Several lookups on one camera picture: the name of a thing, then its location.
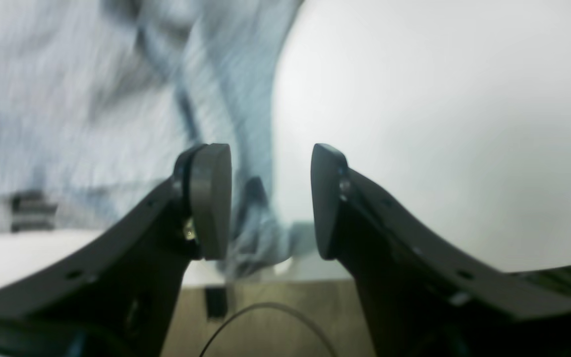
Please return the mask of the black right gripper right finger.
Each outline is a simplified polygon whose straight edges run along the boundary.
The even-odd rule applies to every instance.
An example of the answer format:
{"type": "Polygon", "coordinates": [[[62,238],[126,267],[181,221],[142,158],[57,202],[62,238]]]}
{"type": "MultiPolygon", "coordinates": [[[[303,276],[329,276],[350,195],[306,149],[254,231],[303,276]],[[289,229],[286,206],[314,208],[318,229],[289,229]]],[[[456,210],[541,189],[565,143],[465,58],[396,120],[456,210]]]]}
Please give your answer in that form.
{"type": "Polygon", "coordinates": [[[571,357],[571,266],[488,266],[330,145],[314,145],[310,174],[319,254],[354,279],[379,357],[571,357]]]}

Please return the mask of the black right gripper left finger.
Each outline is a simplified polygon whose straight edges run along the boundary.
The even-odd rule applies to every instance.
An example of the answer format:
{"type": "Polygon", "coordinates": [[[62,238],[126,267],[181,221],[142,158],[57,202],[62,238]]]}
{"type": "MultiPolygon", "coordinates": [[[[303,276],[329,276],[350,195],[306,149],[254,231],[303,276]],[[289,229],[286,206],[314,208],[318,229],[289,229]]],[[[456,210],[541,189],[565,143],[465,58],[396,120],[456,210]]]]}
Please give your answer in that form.
{"type": "Polygon", "coordinates": [[[190,262],[226,256],[231,172],[228,144],[188,149],[117,224],[0,288],[0,357],[158,357],[190,262]]]}

